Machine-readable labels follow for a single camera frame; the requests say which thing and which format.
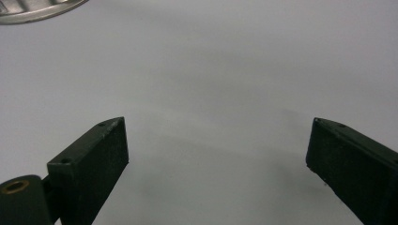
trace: white surface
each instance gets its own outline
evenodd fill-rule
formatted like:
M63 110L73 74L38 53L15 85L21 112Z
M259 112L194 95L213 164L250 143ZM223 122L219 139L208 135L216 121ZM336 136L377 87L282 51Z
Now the white surface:
M104 1L0 26L0 181L124 115L94 224L361 224L305 165L315 116L398 149L397 1Z

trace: white table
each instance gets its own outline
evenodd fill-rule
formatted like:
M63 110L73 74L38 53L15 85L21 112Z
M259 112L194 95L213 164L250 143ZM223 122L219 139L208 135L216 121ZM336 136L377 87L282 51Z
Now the white table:
M306 168L314 117L398 149L395 1L91 0L0 26L0 182L126 117L94 224L361 224Z

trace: dark green plastic part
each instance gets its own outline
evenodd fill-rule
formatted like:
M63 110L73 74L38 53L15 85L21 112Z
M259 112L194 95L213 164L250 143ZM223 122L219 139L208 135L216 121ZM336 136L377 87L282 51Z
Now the dark green plastic part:
M365 225L398 224L398 154L343 124L315 118L306 157Z
M101 122L53 158L43 180L0 185L0 224L92 224L128 163L124 118Z

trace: screw hole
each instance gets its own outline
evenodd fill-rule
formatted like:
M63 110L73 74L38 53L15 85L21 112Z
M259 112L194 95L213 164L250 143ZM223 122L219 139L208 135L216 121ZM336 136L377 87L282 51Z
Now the screw hole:
M61 162L64 163L64 164L68 164L68 163L72 162L72 159L71 158L64 158L64 159L61 160Z
M5 186L2 192L4 194L13 194L25 189L27 186L29 186L29 181L27 180L15 181Z

